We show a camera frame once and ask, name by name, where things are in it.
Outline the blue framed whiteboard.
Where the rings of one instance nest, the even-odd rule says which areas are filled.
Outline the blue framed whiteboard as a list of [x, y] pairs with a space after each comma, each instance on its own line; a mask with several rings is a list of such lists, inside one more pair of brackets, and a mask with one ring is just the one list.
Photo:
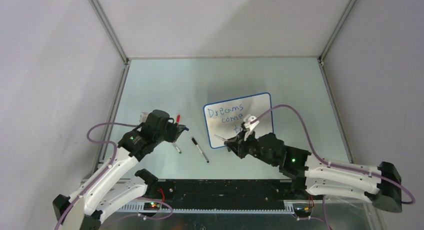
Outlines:
[[212, 149], [224, 147], [224, 139], [230, 139], [242, 131], [242, 123], [248, 115], [259, 117], [272, 107], [268, 92], [207, 103], [203, 106], [206, 132]]

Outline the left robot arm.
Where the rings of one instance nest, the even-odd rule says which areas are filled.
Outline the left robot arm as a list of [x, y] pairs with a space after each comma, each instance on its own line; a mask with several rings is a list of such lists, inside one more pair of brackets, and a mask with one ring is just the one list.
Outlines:
[[67, 216], [78, 205], [82, 218], [79, 230], [98, 230], [105, 220], [121, 207], [138, 198], [159, 196], [163, 205], [164, 191], [158, 187], [158, 178], [146, 169], [138, 170], [123, 186], [115, 184], [162, 142], [175, 143], [188, 128], [162, 110], [143, 113], [139, 125], [132, 125], [118, 143], [113, 141], [109, 159], [69, 196], [59, 194], [52, 202], [57, 224], [64, 229]]

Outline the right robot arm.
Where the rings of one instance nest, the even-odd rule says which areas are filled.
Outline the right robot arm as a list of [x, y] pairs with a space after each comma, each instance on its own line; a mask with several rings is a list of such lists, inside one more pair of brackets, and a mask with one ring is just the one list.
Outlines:
[[402, 212], [401, 177], [390, 162], [378, 166], [332, 162], [308, 150], [287, 146], [274, 133], [255, 138], [243, 132], [224, 141], [229, 152], [243, 159], [247, 155], [277, 167], [292, 180], [291, 194], [297, 199], [306, 196], [338, 196], [362, 200], [390, 213]]

